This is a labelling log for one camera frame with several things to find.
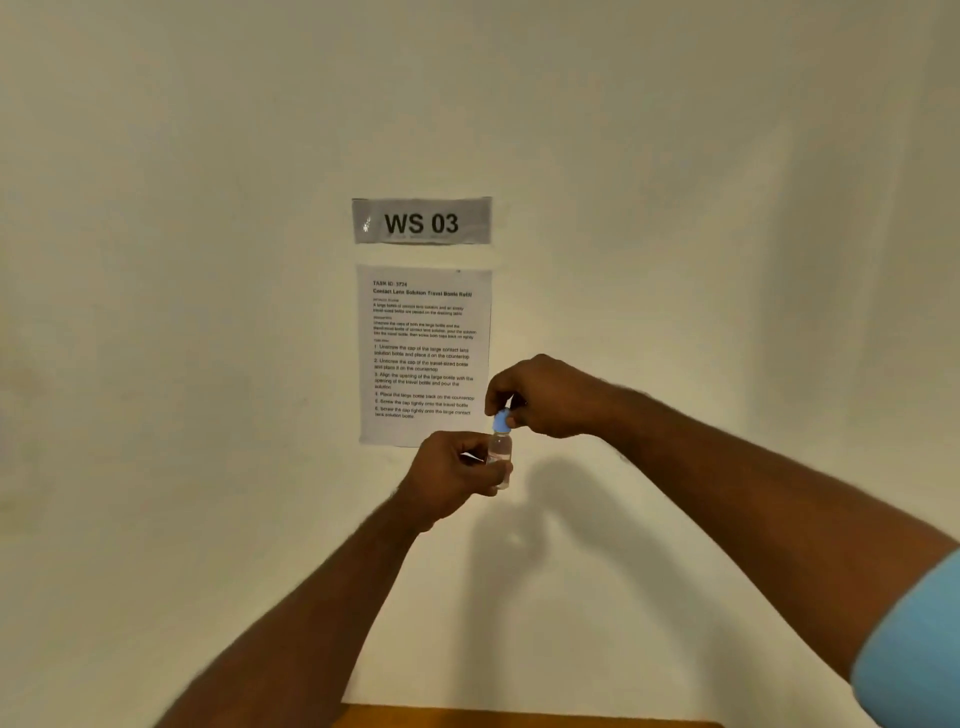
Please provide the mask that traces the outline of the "white printed instruction sheet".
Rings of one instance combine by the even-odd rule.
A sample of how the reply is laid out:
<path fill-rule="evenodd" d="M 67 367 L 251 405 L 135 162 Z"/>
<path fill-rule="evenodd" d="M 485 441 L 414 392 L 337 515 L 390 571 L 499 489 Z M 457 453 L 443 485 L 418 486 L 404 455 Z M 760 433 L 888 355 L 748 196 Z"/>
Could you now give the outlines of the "white printed instruction sheet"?
<path fill-rule="evenodd" d="M 360 443 L 488 433 L 493 272 L 358 265 L 356 279 Z"/>

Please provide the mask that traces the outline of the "person's left forearm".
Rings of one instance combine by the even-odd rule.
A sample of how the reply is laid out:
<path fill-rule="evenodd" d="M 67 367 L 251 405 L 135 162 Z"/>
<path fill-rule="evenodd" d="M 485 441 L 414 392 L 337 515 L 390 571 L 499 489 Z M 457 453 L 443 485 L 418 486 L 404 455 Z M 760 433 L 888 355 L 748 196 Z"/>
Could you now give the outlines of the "person's left forearm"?
<path fill-rule="evenodd" d="M 330 728 L 408 552 L 436 520 L 394 493 L 222 650 L 154 728 Z"/>

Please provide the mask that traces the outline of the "light blue shirt sleeve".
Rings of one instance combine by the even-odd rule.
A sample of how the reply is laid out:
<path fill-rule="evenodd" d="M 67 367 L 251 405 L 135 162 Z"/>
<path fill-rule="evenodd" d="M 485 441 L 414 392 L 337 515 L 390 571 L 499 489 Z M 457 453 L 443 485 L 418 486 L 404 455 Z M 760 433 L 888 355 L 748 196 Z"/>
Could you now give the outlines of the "light blue shirt sleeve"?
<path fill-rule="evenodd" d="M 850 684 L 880 728 L 960 728 L 960 548 L 882 618 Z"/>

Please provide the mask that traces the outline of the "person's left hand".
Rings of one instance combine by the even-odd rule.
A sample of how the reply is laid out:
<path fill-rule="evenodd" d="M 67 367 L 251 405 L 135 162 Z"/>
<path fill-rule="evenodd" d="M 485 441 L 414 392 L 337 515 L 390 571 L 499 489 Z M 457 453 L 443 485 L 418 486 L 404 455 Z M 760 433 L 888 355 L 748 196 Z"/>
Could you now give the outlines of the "person's left hand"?
<path fill-rule="evenodd" d="M 436 431 L 418 447 L 390 504 L 406 530 L 424 533 L 474 494 L 458 485 L 458 434 L 474 431 Z"/>

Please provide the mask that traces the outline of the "grey wall label sign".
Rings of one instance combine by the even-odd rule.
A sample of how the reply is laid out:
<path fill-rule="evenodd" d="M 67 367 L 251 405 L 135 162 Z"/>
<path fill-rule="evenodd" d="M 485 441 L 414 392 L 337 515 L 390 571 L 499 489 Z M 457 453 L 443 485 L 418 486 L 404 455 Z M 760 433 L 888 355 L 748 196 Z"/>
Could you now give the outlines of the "grey wall label sign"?
<path fill-rule="evenodd" d="M 469 199 L 351 200 L 357 244 L 489 245 L 491 197 Z"/>

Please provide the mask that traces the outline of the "person's right forearm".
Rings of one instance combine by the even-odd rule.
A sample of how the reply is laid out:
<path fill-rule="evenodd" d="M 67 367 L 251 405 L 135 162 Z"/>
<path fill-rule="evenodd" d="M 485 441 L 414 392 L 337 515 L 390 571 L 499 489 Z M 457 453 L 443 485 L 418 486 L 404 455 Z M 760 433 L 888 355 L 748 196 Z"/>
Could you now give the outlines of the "person's right forearm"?
<path fill-rule="evenodd" d="M 593 386 L 592 432 L 738 565 L 835 674 L 960 547 L 867 492 L 628 388 Z"/>

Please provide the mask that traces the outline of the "person's right hand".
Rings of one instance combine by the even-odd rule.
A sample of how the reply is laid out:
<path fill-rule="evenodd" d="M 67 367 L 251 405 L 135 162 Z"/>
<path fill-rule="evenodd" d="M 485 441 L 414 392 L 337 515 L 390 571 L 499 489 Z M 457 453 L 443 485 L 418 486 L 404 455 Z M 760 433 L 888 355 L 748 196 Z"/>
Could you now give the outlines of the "person's right hand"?
<path fill-rule="evenodd" d="M 546 354 L 507 369 L 528 370 L 528 429 L 555 439 L 603 436 L 634 398 L 629 390 Z"/>

